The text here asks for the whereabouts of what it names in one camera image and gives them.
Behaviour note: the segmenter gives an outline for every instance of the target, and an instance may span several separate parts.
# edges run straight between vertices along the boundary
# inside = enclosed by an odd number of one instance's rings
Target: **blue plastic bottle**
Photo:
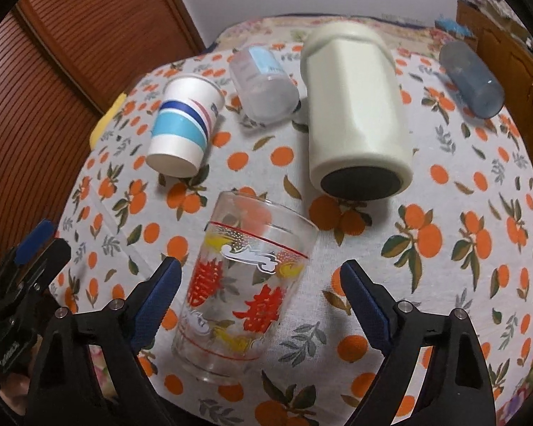
[[[504,106],[504,89],[466,43],[453,41],[445,44],[440,62],[476,116],[490,119],[500,112]]]

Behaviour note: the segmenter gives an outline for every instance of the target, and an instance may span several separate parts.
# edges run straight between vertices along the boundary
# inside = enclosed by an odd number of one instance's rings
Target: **glass cup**
[[[219,194],[172,344],[187,371],[212,383],[238,382],[265,352],[317,236],[289,208]]]

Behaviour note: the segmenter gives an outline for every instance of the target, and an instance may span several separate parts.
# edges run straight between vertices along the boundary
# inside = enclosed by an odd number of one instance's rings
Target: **red chinese character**
[[[215,295],[222,288],[223,261],[198,261],[195,265],[194,276],[188,289],[188,303],[192,307],[201,306],[208,297]]]
[[[284,298],[284,290],[276,287],[271,293],[270,287],[265,284],[253,301],[245,301],[249,306],[246,312],[235,312],[237,318],[246,318],[243,328],[249,332],[265,333],[273,321],[279,319],[279,308]]]

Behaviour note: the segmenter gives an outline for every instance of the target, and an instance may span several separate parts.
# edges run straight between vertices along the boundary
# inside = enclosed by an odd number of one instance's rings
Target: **blue striped paper cup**
[[[197,174],[224,105],[212,80],[196,73],[175,76],[164,90],[146,163],[167,176]]]

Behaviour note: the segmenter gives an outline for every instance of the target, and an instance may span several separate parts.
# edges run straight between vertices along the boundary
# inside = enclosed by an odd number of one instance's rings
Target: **blue gripper pad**
[[[53,223],[48,219],[42,219],[17,246],[14,264],[16,266],[23,266],[29,263],[54,232],[55,227]]]
[[[363,329],[367,341],[386,357],[393,347],[389,320],[348,262],[341,266],[341,287]]]
[[[136,313],[134,335],[130,340],[135,354],[151,343],[181,283],[182,266],[174,259]]]

